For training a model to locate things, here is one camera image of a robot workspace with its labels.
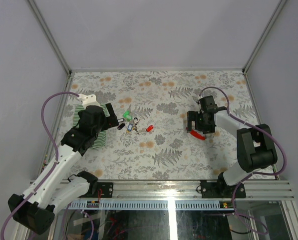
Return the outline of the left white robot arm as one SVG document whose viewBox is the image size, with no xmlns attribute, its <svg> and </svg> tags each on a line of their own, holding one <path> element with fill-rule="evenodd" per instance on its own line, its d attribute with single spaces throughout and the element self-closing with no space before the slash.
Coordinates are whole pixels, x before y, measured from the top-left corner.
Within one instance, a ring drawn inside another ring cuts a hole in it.
<svg viewBox="0 0 298 240">
<path fill-rule="evenodd" d="M 68 171 L 93 146 L 99 134 L 118 126 L 118 118 L 110 103 L 106 105 L 109 115 L 98 105 L 88 105 L 79 111 L 79 122 L 63 137 L 53 162 L 35 182 L 21 195 L 13 194 L 8 206 L 13 219 L 37 235 L 45 233 L 55 216 L 78 197 L 93 197 L 98 193 L 98 178 L 87 172 L 79 172 L 61 190 L 57 186 Z"/>
</svg>

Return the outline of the red handled metal key tool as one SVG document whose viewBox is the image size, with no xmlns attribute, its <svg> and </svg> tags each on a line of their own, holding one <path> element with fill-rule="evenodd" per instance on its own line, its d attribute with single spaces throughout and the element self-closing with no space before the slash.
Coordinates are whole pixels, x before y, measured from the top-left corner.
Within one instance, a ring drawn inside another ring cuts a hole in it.
<svg viewBox="0 0 298 240">
<path fill-rule="evenodd" d="M 204 141 L 206 138 L 199 134 L 198 132 L 194 131 L 194 130 L 189 130 L 188 128 L 186 128 L 187 133 L 189 133 L 191 136 L 195 137 L 196 139 L 202 140 Z"/>
</svg>

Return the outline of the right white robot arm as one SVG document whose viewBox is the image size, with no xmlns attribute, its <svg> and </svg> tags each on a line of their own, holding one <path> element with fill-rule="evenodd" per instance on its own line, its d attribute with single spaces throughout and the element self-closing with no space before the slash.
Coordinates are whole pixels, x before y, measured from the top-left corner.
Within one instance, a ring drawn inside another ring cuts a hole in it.
<svg viewBox="0 0 298 240">
<path fill-rule="evenodd" d="M 277 160 L 271 129 L 266 124 L 251 126 L 228 113 L 228 109 L 216 105 L 214 98 L 206 96 L 198 101 L 199 111 L 187 112 L 187 128 L 190 134 L 213 134 L 220 127 L 236 138 L 237 162 L 220 173 L 216 181 L 201 180 L 200 193 L 205 199 L 236 197 L 246 198 L 243 181 L 254 172 L 274 165 Z"/>
</svg>

